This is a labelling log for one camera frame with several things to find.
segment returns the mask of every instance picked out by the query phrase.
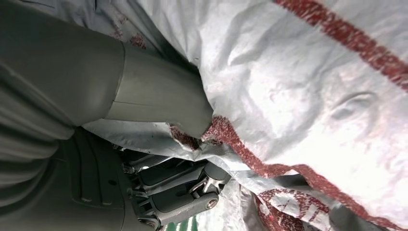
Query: white tarp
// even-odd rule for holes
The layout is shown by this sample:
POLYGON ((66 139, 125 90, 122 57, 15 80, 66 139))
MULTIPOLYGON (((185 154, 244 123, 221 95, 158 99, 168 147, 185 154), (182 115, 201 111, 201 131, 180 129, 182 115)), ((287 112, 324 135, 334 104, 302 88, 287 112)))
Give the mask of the white tarp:
POLYGON ((209 158, 257 195, 272 230, 377 230, 352 212, 408 230, 404 0, 43 2, 174 60, 168 40, 199 68, 215 112, 191 151, 165 124, 100 120, 88 130, 129 149, 209 158))

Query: green surface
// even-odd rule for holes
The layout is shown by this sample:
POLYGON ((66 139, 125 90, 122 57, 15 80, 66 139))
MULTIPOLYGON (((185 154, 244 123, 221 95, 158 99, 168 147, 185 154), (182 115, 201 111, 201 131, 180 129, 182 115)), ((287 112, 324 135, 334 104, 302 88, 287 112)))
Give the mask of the green surface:
POLYGON ((197 220, 194 217, 189 218, 179 224, 170 223, 161 229, 163 231, 197 231, 197 220))

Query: red stripe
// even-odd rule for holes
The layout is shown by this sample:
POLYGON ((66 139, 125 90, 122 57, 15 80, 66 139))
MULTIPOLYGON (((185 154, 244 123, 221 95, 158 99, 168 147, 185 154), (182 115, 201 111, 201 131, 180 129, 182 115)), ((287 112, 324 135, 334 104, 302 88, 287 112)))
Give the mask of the red stripe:
POLYGON ((357 52, 372 68, 408 91, 408 65, 360 29, 313 0, 277 0, 276 3, 310 25, 318 26, 327 36, 357 52))
POLYGON ((353 210, 360 217, 371 221, 383 227, 389 227, 396 230, 403 230, 386 218, 370 216, 363 206, 355 202, 349 195, 341 192, 335 185, 330 183, 326 178, 317 174, 307 165, 266 165, 261 162, 249 149, 245 147, 241 139, 235 132, 230 121, 222 116, 213 118, 213 124, 208 131, 203 135, 203 140, 215 139, 222 141, 231 146, 231 148, 241 157, 241 159, 256 173, 263 177, 276 177, 283 175, 289 170, 295 170, 302 174, 309 185, 317 190, 320 190, 329 197, 340 201, 343 205, 353 210))

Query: fabric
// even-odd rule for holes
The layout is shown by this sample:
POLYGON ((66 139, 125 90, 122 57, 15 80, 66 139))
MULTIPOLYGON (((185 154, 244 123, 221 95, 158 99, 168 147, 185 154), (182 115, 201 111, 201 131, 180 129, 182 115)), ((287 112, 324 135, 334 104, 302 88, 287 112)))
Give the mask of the fabric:
MULTIPOLYGON (((408 229, 408 4, 139 2, 200 69, 215 113, 204 141, 229 144, 261 176, 294 170, 364 219, 408 229)), ((316 205, 289 210, 288 193, 260 197, 331 228, 330 207, 313 222, 316 205)))

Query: bolt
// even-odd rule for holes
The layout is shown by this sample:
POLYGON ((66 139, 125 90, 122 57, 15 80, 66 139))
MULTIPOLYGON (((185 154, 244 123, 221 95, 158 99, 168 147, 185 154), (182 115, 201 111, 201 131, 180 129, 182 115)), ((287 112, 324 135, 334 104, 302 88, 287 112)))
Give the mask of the bolt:
POLYGON ((148 226, 154 228, 154 223, 153 223, 153 222, 147 222, 146 225, 148 225, 148 226))
POLYGON ((207 203, 207 206, 205 207, 207 210, 214 208, 217 205, 218 200, 217 199, 212 199, 207 203))

